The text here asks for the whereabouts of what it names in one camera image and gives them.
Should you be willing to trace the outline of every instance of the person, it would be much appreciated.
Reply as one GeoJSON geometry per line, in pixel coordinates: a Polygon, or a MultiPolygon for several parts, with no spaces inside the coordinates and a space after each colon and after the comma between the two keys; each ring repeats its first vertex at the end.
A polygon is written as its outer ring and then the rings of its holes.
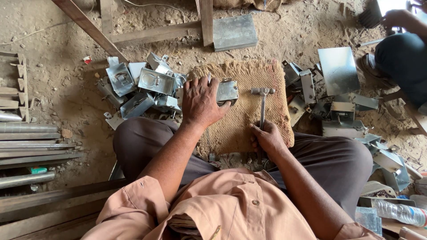
{"type": "Polygon", "coordinates": [[[228,112],[219,79],[185,82],[183,121],[134,117],[120,124],[113,146],[133,181],[107,200],[82,239],[382,239],[354,221],[372,156],[346,137],[295,133],[288,148],[277,126],[256,124],[260,145],[277,167],[219,170],[193,155],[205,129],[228,112]]]}
{"type": "MultiPolygon", "coordinates": [[[[427,1],[418,0],[427,12],[427,1]]],[[[362,67],[389,88],[399,86],[408,100],[427,115],[427,24],[407,10],[391,10],[381,19],[385,29],[398,26],[406,33],[391,35],[362,57],[362,67]]]]}

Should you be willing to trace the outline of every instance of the hand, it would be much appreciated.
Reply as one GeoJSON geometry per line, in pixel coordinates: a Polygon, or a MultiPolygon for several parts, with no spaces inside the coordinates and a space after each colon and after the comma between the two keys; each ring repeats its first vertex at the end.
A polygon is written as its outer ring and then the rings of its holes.
{"type": "Polygon", "coordinates": [[[282,135],[276,124],[265,119],[264,131],[261,131],[261,129],[257,127],[259,123],[258,121],[255,124],[251,123],[248,125],[252,131],[251,141],[255,152],[258,151],[258,145],[261,145],[263,150],[270,156],[288,149],[285,142],[283,142],[282,135]]]}
{"type": "Polygon", "coordinates": [[[221,107],[216,103],[216,91],[219,78],[212,78],[208,85],[208,77],[194,79],[184,83],[182,100],[182,124],[207,127],[220,120],[230,109],[231,102],[225,102],[221,107]]]}
{"type": "Polygon", "coordinates": [[[427,0],[414,0],[418,4],[412,4],[413,7],[421,9],[424,13],[427,13],[427,0]]]}
{"type": "Polygon", "coordinates": [[[395,26],[406,28],[411,24],[411,20],[414,18],[416,17],[408,10],[394,9],[388,11],[380,21],[385,29],[391,29],[395,26]]]}

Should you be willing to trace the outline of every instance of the dirt floor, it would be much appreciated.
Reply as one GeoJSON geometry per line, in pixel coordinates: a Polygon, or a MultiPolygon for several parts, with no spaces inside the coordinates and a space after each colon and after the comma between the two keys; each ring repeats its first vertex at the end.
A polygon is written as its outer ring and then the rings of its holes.
{"type": "MultiPolygon", "coordinates": [[[[198,19],[194,1],[133,0],[136,4],[164,3],[184,11],[186,21],[198,19]]],[[[93,2],[80,0],[84,12],[89,12],[93,2]]],[[[356,44],[382,38],[385,33],[378,27],[364,29],[356,18],[363,11],[361,0],[305,0],[282,5],[278,12],[259,12],[250,9],[214,10],[214,18],[253,14],[259,43],[256,47],[214,53],[210,47],[202,47],[201,36],[189,36],[139,44],[120,48],[133,62],[144,61],[149,52],[176,56],[169,59],[172,69],[187,73],[194,66],[206,62],[222,63],[226,59],[276,58],[299,63],[303,68],[312,67],[319,61],[317,49],[351,46],[356,59],[365,53],[373,53],[374,45],[357,49],[356,44]]],[[[94,7],[88,17],[100,28],[99,8],[94,7]]],[[[115,34],[151,29],[182,23],[178,10],[165,6],[136,7],[125,5],[126,14],[114,17],[115,34]]],[[[50,0],[13,1],[2,0],[0,5],[0,42],[24,37],[70,19],[50,0]]],[[[83,143],[86,157],[64,164],[65,171],[58,172],[55,181],[46,184],[44,190],[54,190],[82,184],[106,181],[115,163],[112,149],[113,131],[105,122],[103,113],[114,112],[112,105],[101,101],[102,94],[96,87],[95,73],[105,76],[107,54],[75,23],[54,26],[35,33],[23,40],[0,45],[0,51],[25,54],[28,59],[28,84],[30,98],[40,103],[30,112],[38,123],[54,123],[60,128],[72,130],[73,138],[83,143]],[[92,56],[86,65],[82,59],[92,56]]],[[[9,68],[0,71],[0,77],[8,81],[9,68]]],[[[362,86],[361,94],[377,97],[394,90],[382,89],[382,85],[366,79],[358,69],[362,86]]],[[[322,89],[321,82],[316,86],[322,89]]],[[[403,110],[403,101],[391,101],[378,111],[360,112],[366,126],[374,127],[370,133],[381,135],[389,143],[401,147],[399,153],[409,164],[424,171],[427,168],[427,137],[411,135],[406,129],[415,127],[403,110]]],[[[319,123],[309,121],[307,115],[298,130],[318,133],[319,123]]]]}

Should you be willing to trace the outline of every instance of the plastic bottle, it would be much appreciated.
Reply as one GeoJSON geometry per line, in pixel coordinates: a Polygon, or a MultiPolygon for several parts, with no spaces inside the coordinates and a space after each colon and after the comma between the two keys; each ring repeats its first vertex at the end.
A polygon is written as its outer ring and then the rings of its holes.
{"type": "Polygon", "coordinates": [[[393,204],[383,200],[373,200],[373,208],[377,209],[379,217],[393,218],[400,222],[425,227],[427,226],[427,211],[402,204],[393,204]]]}

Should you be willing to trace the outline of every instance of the sandal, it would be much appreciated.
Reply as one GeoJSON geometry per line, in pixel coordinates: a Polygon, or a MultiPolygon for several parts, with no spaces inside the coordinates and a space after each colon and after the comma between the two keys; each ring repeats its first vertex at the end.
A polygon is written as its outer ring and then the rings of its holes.
{"type": "Polygon", "coordinates": [[[389,88],[397,87],[397,83],[394,82],[386,73],[383,73],[381,70],[376,68],[375,56],[367,53],[362,57],[362,68],[363,71],[369,74],[371,77],[382,82],[385,86],[389,88]]]}

